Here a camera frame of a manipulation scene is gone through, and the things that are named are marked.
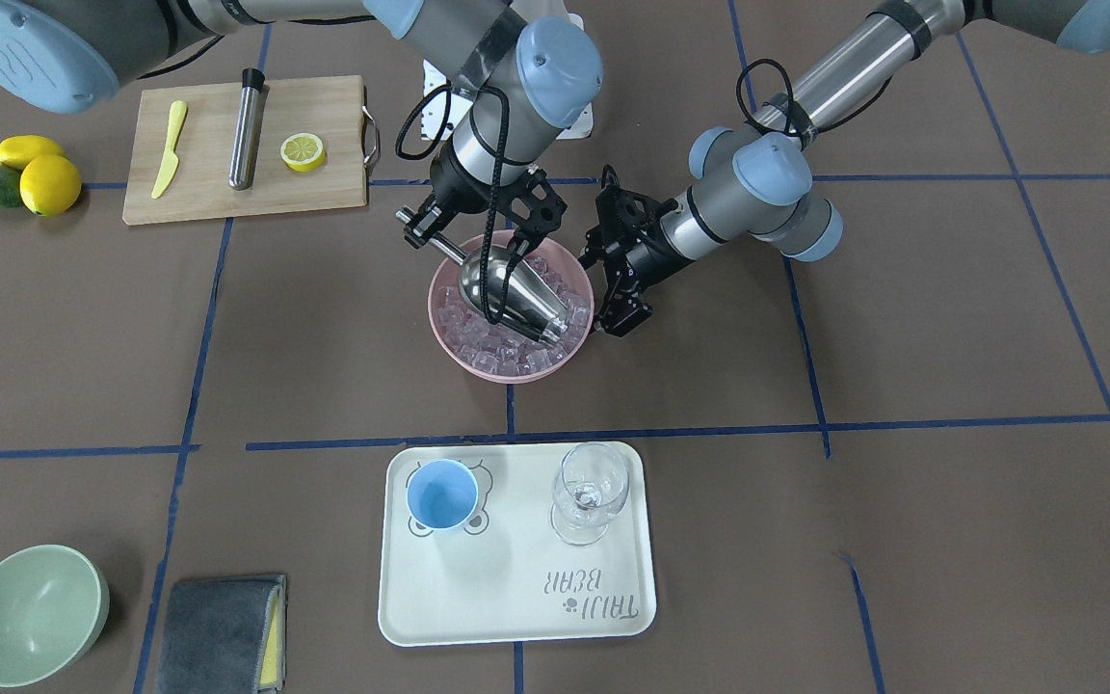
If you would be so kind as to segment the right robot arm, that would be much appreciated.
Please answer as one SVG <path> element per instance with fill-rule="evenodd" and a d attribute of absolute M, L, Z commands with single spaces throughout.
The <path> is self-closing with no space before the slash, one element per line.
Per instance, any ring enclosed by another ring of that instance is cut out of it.
<path fill-rule="evenodd" d="M 454 217 L 512 217 L 537 247 L 564 204 L 536 162 L 598 95 L 603 66 L 591 36 L 563 9 L 523 1 L 0 1 L 0 87 L 48 113 L 79 114 L 123 88 L 174 71 L 216 40 L 272 30 L 314 46 L 334 76 L 353 58 L 382 79 L 418 87 L 436 67 L 466 115 L 440 145 L 432 193 L 407 234 L 424 243 Z"/>

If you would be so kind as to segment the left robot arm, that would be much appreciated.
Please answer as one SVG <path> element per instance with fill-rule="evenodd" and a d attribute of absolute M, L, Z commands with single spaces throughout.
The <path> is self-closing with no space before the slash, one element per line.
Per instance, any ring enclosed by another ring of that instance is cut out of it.
<path fill-rule="evenodd" d="M 871 105 L 894 76 L 939 37 L 987 19 L 1083 54 L 1110 51 L 1110 1 L 885 1 L 798 79 L 757 107 L 740 104 L 737 128 L 714 127 L 688 153 L 692 185 L 667 200 L 630 192 L 605 167 L 598 223 L 581 264 L 601 265 L 605 294 L 591 324 L 626 335 L 652 314 L 645 291 L 737 237 L 796 262 L 833 253 L 840 212 L 813 189 L 806 149 Z"/>

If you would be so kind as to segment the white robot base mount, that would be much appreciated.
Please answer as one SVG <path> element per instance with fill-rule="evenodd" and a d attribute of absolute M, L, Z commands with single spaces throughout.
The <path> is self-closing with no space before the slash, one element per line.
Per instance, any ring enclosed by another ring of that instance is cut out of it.
<path fill-rule="evenodd" d="M 512 1 L 511 8 L 527 22 L 546 16 L 561 16 L 563 19 L 567 19 L 572 26 L 583 28 L 581 14 L 571 13 L 565 1 Z M 446 76 L 432 63 L 424 61 L 423 69 L 423 95 L 434 93 L 440 86 L 448 82 Z M 422 113 L 420 113 L 420 138 L 423 141 L 450 140 L 451 132 L 462 121 L 471 105 L 472 101 L 465 95 L 441 93 L 435 100 L 428 102 L 428 105 L 423 105 Z M 586 105 L 576 122 L 561 132 L 558 140 L 591 138 L 594 125 L 592 105 Z"/>

